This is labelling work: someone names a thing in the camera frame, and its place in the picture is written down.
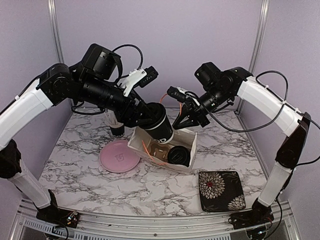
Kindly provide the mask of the cream bear paper bag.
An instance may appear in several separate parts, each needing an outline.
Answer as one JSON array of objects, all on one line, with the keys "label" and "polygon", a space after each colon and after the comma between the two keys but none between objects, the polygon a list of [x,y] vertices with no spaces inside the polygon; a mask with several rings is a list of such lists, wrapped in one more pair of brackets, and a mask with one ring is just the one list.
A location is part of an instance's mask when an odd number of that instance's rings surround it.
[{"label": "cream bear paper bag", "polygon": [[197,133],[174,130],[160,102],[149,102],[146,106],[157,120],[137,126],[127,146],[155,166],[188,174],[196,158]]}]

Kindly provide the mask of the brown cardboard cup carrier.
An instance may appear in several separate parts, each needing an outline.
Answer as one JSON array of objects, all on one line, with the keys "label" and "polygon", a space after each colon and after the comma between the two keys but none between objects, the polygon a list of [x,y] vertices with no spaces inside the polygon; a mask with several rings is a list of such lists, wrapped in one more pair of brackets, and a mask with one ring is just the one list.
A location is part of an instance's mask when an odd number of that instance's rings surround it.
[{"label": "brown cardboard cup carrier", "polygon": [[147,151],[154,159],[157,158],[163,162],[168,162],[170,147],[167,144],[160,144],[157,141],[152,141],[148,145]]}]

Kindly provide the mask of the black paper coffee cup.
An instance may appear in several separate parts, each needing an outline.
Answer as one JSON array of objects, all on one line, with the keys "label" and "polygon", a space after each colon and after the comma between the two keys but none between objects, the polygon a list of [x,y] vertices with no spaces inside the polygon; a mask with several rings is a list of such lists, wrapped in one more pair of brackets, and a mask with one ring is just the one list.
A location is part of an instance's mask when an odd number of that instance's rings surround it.
[{"label": "black paper coffee cup", "polygon": [[188,148],[177,145],[171,148],[167,155],[167,162],[173,165],[190,166],[191,154]]}]

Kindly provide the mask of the black floral square plate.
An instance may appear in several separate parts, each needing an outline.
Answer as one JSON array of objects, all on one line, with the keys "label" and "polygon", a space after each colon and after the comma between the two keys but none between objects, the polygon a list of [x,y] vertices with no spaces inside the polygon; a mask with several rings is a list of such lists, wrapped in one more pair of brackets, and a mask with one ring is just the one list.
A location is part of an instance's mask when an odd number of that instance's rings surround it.
[{"label": "black floral square plate", "polygon": [[198,189],[204,212],[232,212],[246,208],[242,183],[236,171],[200,171]]}]

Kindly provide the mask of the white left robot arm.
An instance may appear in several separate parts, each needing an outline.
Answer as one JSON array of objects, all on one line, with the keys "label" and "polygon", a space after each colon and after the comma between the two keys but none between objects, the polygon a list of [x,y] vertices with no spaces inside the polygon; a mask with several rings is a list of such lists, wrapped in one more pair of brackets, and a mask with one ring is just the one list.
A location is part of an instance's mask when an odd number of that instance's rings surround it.
[{"label": "white left robot arm", "polygon": [[123,75],[121,57],[115,50],[91,44],[82,60],[72,66],[57,63],[35,77],[0,113],[0,176],[12,182],[53,223],[63,219],[54,197],[30,173],[22,160],[14,136],[41,113],[65,99],[74,103],[73,112],[85,102],[99,113],[110,110],[116,120],[133,128],[155,119],[136,93],[155,80],[154,67],[139,66]]}]

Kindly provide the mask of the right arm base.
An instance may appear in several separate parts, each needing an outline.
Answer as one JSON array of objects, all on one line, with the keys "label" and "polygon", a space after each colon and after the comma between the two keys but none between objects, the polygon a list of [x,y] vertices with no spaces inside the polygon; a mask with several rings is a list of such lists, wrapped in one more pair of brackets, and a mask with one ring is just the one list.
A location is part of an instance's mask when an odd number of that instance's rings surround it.
[{"label": "right arm base", "polygon": [[271,223],[274,219],[271,207],[263,205],[256,199],[251,210],[232,213],[228,222],[232,224],[234,230],[237,230]]}]

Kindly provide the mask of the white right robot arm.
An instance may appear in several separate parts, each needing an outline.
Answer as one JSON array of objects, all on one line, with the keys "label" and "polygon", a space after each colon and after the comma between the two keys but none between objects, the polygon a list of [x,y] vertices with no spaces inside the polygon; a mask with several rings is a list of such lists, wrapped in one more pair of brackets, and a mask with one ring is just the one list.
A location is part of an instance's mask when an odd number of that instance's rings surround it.
[{"label": "white right robot arm", "polygon": [[311,117],[302,113],[262,84],[257,77],[238,66],[221,71],[212,62],[202,64],[194,73],[205,93],[197,96],[182,87],[171,86],[167,94],[182,104],[180,115],[173,123],[176,130],[207,126],[214,111],[222,104],[231,104],[235,97],[250,103],[275,123],[286,138],[276,153],[275,164],[266,185],[248,212],[247,219],[258,224],[267,216],[278,194],[289,183],[298,166],[309,132]]}]

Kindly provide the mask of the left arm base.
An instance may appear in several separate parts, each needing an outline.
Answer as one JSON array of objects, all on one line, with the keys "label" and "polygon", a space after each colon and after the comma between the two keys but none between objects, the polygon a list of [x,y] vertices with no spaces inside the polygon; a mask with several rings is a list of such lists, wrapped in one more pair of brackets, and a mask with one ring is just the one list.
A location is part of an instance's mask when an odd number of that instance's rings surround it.
[{"label": "left arm base", "polygon": [[50,205],[38,208],[36,218],[45,222],[76,228],[80,214],[76,210],[66,210],[58,207],[54,193],[49,189]]}]

